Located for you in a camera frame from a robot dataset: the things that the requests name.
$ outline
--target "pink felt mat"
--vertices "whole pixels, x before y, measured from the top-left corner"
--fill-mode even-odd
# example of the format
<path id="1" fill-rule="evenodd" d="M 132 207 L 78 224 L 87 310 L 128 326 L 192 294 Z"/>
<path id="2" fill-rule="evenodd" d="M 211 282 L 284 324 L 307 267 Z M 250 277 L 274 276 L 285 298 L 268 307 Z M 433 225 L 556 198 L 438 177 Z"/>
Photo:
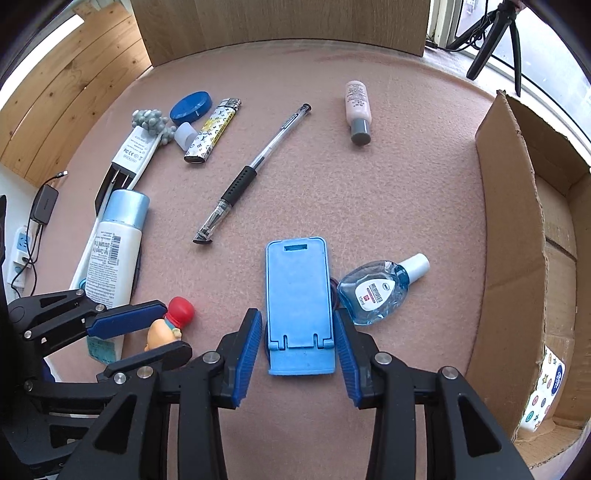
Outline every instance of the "pink felt mat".
<path id="1" fill-rule="evenodd" d="M 369 91 L 372 142 L 355 147 L 345 121 L 345 83 Z M 485 273 L 485 209 L 474 134 L 492 98 L 396 52 L 334 42 L 280 41 L 227 47 L 160 66 L 101 117 L 68 166 L 43 237 L 38 293 L 67 289 L 94 221 L 93 202 L 131 113 L 169 111 L 184 95 L 210 93 L 243 107 L 205 165 L 160 148 L 138 190 L 151 199 L 133 303 L 182 295 L 198 312 L 183 332 L 195 355 L 214 349 L 249 307 L 265 317 L 265 246 L 319 235 L 335 278 L 364 262 L 423 252 L 431 271 L 395 316 L 366 329 L 412 367 L 465 372 L 478 328 Z M 264 165 L 209 248 L 192 243 L 219 196 L 302 103 L 312 113 Z M 199 129 L 203 120 L 194 126 Z M 124 354 L 143 350 L 145 331 Z M 65 381 L 93 381 L 102 366 L 84 341 L 51 356 Z M 340 369 L 315 378 L 267 374 L 259 351 L 247 398 L 222 411 L 230 478 L 361 479 L 373 411 L 347 398 Z M 418 424 L 418 478 L 425 475 Z M 171 429 L 174 438 L 175 428 Z M 169 462 L 176 462 L 176 448 Z"/>

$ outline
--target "eye drop bottle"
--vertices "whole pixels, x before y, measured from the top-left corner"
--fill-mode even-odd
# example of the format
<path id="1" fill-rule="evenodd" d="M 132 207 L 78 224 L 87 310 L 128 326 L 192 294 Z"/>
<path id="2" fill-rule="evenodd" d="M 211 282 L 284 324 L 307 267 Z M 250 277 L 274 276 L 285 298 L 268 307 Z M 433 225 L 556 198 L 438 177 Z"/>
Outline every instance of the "eye drop bottle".
<path id="1" fill-rule="evenodd" d="M 365 264 L 344 276 L 337 291 L 355 325 L 371 325 L 397 309 L 408 286 L 429 271 L 423 254 L 396 264 L 381 260 Z"/>

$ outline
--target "light blue cap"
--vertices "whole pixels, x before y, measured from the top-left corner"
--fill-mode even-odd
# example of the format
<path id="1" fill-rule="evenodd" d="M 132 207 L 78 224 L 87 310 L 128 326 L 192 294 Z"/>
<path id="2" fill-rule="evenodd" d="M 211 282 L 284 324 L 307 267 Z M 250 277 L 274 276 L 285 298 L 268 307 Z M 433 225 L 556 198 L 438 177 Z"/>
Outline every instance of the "light blue cap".
<path id="1" fill-rule="evenodd" d="M 115 190 L 103 215 L 103 222 L 122 223 L 141 230 L 144 227 L 150 198 L 135 190 Z"/>

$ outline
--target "black pen grip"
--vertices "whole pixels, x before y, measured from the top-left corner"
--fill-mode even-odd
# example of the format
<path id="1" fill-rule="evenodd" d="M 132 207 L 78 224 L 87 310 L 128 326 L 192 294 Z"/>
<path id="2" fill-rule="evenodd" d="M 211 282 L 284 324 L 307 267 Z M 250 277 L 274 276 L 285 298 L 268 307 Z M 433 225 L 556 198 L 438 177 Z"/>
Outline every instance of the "black pen grip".
<path id="1" fill-rule="evenodd" d="M 222 195 L 222 200 L 226 200 L 230 205 L 234 206 L 255 177 L 256 170 L 254 168 L 249 167 L 248 165 L 244 167 L 238 174 L 238 177 L 234 179 L 232 184 Z"/>

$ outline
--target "black charger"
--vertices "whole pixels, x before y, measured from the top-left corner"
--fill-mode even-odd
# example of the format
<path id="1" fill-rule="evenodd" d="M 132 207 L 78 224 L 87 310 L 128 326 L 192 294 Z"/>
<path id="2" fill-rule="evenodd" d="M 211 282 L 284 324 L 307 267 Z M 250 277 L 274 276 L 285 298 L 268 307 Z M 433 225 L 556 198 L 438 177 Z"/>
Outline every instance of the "black charger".
<path id="1" fill-rule="evenodd" d="M 61 178 L 64 175 L 68 175 L 67 170 L 59 172 L 59 174 L 56 175 L 56 178 Z M 44 183 L 33 200 L 30 219 L 37 222 L 39 225 L 47 225 L 59 194 L 60 193 L 55 188 Z"/>

